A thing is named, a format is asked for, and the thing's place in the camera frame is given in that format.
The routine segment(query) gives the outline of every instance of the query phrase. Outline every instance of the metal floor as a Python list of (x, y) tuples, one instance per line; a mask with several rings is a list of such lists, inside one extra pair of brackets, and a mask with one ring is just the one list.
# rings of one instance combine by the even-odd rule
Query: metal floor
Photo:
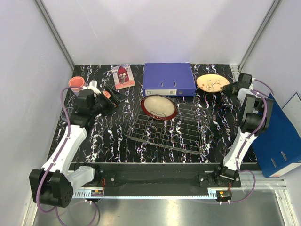
[[(234, 190), (233, 200), (245, 195), (241, 190)], [(68, 226), (85, 226), (93, 218), (94, 206), (88, 203), (74, 206), (79, 201), (74, 199), (66, 209), (59, 208), (61, 219)], [(271, 190), (255, 190), (244, 202), (222, 206), (197, 200), (143, 199), (103, 199), (96, 204), (99, 211), (93, 226), (284, 226), (276, 196)], [(55, 212), (38, 212), (33, 225), (61, 224)]]

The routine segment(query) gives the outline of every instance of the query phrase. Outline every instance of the white wall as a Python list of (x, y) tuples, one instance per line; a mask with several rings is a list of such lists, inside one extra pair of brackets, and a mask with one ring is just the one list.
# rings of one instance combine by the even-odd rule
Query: white wall
[[(284, 0), (259, 40), (242, 72), (267, 82), (281, 105), (301, 94), (301, 1)], [(268, 93), (262, 86), (259, 89)], [(301, 223), (301, 167), (284, 176)]]
[(0, 1), (0, 34), (0, 219), (16, 226), (28, 176), (47, 158), (71, 69), (32, 0)]
[(76, 64), (238, 64), (272, 0), (43, 0)]

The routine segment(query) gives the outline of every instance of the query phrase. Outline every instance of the beige plate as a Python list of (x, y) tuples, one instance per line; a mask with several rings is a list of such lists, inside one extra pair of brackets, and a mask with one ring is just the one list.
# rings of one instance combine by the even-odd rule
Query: beige plate
[(209, 93), (220, 92), (221, 87), (229, 84), (228, 79), (218, 74), (205, 74), (197, 79), (197, 85), (201, 90)]

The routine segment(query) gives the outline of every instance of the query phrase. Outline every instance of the printed picture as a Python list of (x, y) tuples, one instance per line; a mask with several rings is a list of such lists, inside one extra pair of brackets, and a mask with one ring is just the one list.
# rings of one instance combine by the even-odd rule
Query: printed picture
[(122, 89), (135, 85), (130, 64), (113, 67), (112, 73), (116, 89)]

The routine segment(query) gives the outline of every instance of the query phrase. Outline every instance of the red-rimmed plate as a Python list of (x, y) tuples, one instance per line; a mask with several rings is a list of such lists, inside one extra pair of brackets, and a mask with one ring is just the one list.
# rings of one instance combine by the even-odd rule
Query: red-rimmed plate
[(178, 114), (175, 103), (161, 95), (150, 95), (143, 98), (140, 106), (146, 115), (158, 120), (170, 120)]

